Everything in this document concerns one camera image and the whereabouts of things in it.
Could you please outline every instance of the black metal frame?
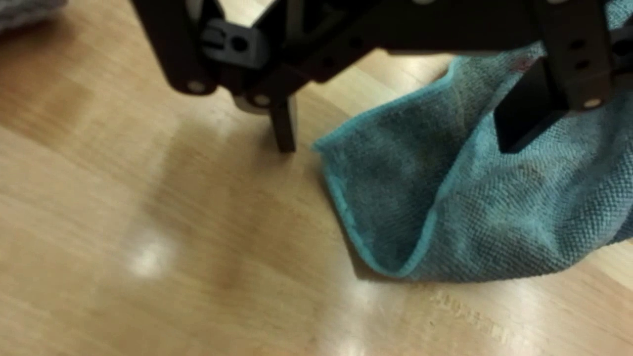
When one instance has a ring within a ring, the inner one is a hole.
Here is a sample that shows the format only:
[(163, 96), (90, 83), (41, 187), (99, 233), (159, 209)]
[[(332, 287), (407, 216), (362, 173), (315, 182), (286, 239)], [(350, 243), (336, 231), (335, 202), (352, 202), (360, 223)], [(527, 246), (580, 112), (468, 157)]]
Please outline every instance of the black metal frame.
[(633, 86), (633, 26), (610, 34), (605, 0), (276, 0), (252, 27), (225, 21), (216, 0), (195, 2), (132, 0), (170, 85), (227, 88), (239, 108), (269, 114), (281, 151), (296, 149), (293, 94), (375, 48), (505, 51), (542, 40), (547, 57), (495, 112), (503, 152)]

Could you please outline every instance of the teal microfiber towel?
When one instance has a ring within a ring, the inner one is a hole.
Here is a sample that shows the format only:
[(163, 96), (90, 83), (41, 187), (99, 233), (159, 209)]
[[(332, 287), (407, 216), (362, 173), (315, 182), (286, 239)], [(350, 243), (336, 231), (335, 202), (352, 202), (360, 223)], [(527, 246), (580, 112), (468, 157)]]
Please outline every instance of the teal microfiber towel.
[[(633, 1), (609, 4), (611, 26)], [(353, 246), (375, 271), (479, 282), (567, 269), (633, 236), (633, 94), (499, 153), (493, 110), (540, 45), (458, 57), (437, 82), (315, 143)]]

